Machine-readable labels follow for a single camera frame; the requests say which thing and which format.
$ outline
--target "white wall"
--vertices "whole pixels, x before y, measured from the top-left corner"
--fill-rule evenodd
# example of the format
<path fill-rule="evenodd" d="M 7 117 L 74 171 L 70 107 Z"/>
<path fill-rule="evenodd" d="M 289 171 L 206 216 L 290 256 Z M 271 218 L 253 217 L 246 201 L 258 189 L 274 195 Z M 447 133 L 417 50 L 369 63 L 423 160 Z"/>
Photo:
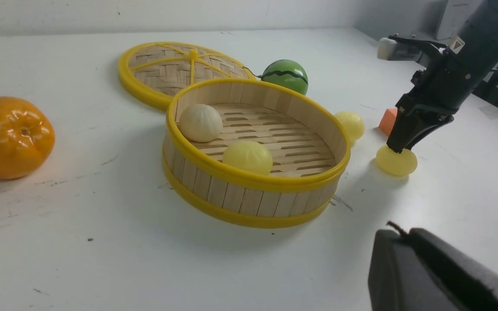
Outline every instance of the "white wall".
<path fill-rule="evenodd" d="M 352 26 L 361 0 L 0 0 L 0 35 Z"/>
<path fill-rule="evenodd" d="M 470 0 L 473 10 L 482 0 Z M 362 0 L 354 27 L 376 40 L 390 34 L 434 31 L 445 0 Z"/>

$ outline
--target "yellow ball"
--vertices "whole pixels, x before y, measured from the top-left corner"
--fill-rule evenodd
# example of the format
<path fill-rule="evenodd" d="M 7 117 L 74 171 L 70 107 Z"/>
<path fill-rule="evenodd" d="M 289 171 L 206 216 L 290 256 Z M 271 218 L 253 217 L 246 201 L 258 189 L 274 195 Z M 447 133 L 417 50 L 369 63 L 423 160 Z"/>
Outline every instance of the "yellow ball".
<path fill-rule="evenodd" d="M 399 177 L 410 175 L 418 167 L 418 160 L 414 152 L 403 149 L 403 152 L 396 153 L 387 145 L 378 149 L 376 163 L 382 171 Z"/>
<path fill-rule="evenodd" d="M 270 174 L 273 164 L 270 151 L 250 140 L 240 140 L 229 146 L 224 152 L 222 162 L 259 175 Z"/>
<path fill-rule="evenodd" d="M 356 142 L 364 134 L 364 121 L 354 112 L 342 111 L 334 115 L 342 124 L 348 139 L 351 142 Z"/>

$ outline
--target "bamboo steamer lid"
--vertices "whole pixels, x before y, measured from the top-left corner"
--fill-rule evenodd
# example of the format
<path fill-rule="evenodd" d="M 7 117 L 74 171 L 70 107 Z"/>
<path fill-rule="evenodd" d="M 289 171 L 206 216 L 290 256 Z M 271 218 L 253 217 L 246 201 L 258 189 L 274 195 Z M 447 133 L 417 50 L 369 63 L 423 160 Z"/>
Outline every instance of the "bamboo steamer lid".
<path fill-rule="evenodd" d="M 118 65 L 124 88 L 147 105 L 166 110 L 185 87 L 208 79 L 255 79 L 251 71 L 218 51 L 178 42 L 138 45 Z"/>

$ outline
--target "black object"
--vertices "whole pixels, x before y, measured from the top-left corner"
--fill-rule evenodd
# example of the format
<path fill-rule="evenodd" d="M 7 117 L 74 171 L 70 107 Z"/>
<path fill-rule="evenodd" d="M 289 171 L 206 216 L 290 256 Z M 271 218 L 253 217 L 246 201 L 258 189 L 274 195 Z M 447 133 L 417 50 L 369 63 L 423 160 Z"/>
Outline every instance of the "black object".
<path fill-rule="evenodd" d="M 432 59 L 425 71 L 416 71 L 411 79 L 415 86 L 395 105 L 397 118 L 387 145 L 400 153 L 452 122 L 462 102 L 498 62 L 498 0 L 480 4 L 451 48 L 397 35 L 389 38 L 418 47 Z"/>
<path fill-rule="evenodd" d="M 422 228 L 376 232 L 374 311 L 498 311 L 498 275 Z"/>

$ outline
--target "bamboo steamer basket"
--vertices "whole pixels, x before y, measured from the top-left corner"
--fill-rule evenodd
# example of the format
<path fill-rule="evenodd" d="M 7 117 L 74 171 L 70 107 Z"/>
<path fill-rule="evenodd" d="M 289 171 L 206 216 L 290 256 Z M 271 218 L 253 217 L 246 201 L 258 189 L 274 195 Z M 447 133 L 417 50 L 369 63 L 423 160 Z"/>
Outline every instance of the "bamboo steamer basket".
<path fill-rule="evenodd" d="M 188 85 L 225 77 L 256 79 L 242 63 L 218 51 L 180 42 L 137 45 L 118 61 L 122 86 L 154 108 L 166 110 Z"/>
<path fill-rule="evenodd" d="M 193 104 L 219 112 L 219 138 L 192 143 L 181 134 L 177 122 Z M 270 175 L 221 163 L 237 140 L 254 140 L 271 151 Z M 255 79 L 212 79 L 172 99 L 162 165 L 174 190 L 206 214 L 254 228 L 284 228 L 326 209 L 349 161 L 348 146 L 334 116 L 306 96 Z"/>

